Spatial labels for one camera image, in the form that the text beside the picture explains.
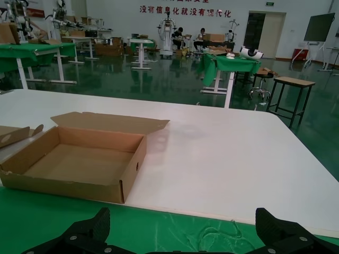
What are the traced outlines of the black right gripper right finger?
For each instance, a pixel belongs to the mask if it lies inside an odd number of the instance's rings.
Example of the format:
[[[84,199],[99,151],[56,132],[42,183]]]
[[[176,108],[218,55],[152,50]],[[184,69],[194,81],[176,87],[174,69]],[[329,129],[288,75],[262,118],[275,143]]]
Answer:
[[[251,253],[338,253],[338,245],[314,236],[296,222],[277,219],[265,208],[256,209],[255,228],[264,246]]]

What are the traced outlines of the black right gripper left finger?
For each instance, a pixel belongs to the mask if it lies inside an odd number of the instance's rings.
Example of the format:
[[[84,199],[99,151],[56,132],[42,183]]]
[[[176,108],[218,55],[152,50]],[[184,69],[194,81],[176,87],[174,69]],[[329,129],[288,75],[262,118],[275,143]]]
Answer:
[[[24,253],[127,253],[126,249],[109,245],[110,210],[101,208],[91,219],[74,222],[60,236]]]

